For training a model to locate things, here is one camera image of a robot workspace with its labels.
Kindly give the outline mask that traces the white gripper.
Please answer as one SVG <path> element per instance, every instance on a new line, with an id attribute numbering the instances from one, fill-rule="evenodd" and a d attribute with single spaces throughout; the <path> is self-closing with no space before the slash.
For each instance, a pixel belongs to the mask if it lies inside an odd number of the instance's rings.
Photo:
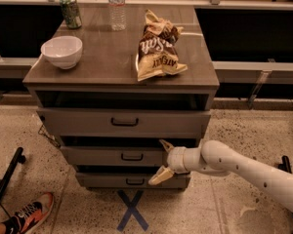
<path id="1" fill-rule="evenodd" d="M 154 176 L 148 181 L 149 185 L 157 185 L 165 180 L 170 179 L 175 174 L 186 174 L 188 170 L 184 164 L 184 157 L 186 153 L 185 147 L 174 147 L 173 144 L 161 139 L 159 141 L 166 152 L 168 167 L 161 166 Z"/>

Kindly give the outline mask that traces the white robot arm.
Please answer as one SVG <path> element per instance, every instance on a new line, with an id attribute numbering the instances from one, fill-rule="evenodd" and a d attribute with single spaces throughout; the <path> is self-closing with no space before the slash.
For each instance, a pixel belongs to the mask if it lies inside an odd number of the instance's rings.
<path id="1" fill-rule="evenodd" d="M 173 146 L 164 139 L 160 143 L 168 153 L 167 167 L 161 166 L 149 179 L 149 185 L 160 184 L 174 174 L 198 172 L 226 176 L 232 172 L 293 213 L 293 174 L 243 156 L 217 140 L 208 140 L 195 148 Z"/>

